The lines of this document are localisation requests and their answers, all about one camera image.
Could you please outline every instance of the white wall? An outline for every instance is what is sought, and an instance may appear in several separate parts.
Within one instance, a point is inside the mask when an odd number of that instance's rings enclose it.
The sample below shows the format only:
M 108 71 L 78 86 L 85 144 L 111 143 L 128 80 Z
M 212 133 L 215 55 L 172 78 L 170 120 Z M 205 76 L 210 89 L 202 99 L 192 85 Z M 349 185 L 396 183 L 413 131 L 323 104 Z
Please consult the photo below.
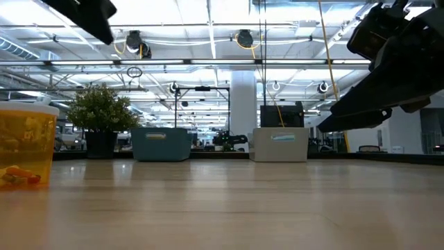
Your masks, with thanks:
M 392 147 L 404 147 L 404 153 L 423 154 L 419 111 L 409 114 L 399 107 L 394 108 L 388 122 Z
M 425 108 L 444 108 L 444 97 L 438 92 L 430 97 L 431 103 Z
M 381 131 L 382 134 L 382 146 L 381 150 L 389 151 L 390 149 L 390 137 L 388 122 L 385 121 L 381 125 L 375 128 L 362 128 L 353 129 L 347 131 L 348 145 L 350 147 L 349 153 L 358 152 L 360 146 L 372 145 L 379 146 L 377 134 Z

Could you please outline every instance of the black plant pot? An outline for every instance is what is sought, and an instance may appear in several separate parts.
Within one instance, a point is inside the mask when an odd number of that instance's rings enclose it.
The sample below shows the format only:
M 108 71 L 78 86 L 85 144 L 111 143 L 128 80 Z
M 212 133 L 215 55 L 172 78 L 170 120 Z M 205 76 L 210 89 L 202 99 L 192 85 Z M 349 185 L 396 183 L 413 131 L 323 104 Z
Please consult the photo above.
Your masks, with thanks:
M 85 132 L 86 156 L 88 159 L 112 159 L 117 133 L 112 132 Z

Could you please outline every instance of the white column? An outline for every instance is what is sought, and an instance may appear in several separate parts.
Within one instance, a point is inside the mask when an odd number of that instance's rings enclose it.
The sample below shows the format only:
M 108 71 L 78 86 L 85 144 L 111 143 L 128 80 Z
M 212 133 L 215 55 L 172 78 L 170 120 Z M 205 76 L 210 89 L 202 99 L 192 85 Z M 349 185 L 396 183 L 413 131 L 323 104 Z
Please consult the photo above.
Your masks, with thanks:
M 230 127 L 235 135 L 248 136 L 257 127 L 256 77 L 253 70 L 231 73 L 231 117 Z M 248 145 L 238 144 L 235 148 Z

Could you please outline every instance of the white lid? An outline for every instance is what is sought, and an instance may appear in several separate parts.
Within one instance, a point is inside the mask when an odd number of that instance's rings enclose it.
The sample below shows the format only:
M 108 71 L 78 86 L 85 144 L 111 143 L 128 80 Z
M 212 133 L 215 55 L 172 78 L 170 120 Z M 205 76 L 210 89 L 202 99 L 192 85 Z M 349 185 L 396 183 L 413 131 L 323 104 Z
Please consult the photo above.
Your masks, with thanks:
M 51 106 L 43 106 L 34 103 L 21 103 L 18 101 L 0 101 L 0 110 L 19 110 L 34 113 L 43 113 L 58 116 L 60 111 L 58 108 Z

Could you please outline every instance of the potted plant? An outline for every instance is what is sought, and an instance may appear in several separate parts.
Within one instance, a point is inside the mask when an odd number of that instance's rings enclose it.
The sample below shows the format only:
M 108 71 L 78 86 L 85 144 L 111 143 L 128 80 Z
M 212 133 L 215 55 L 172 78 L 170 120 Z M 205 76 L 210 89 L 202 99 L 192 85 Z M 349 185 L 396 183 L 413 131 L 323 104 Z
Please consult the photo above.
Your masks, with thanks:
M 128 109 L 130 99 L 118 97 L 117 91 L 105 84 L 77 92 L 69 106 L 68 120 L 74 126 L 87 129 L 88 158 L 112 158 L 117 132 L 139 126 L 138 117 Z

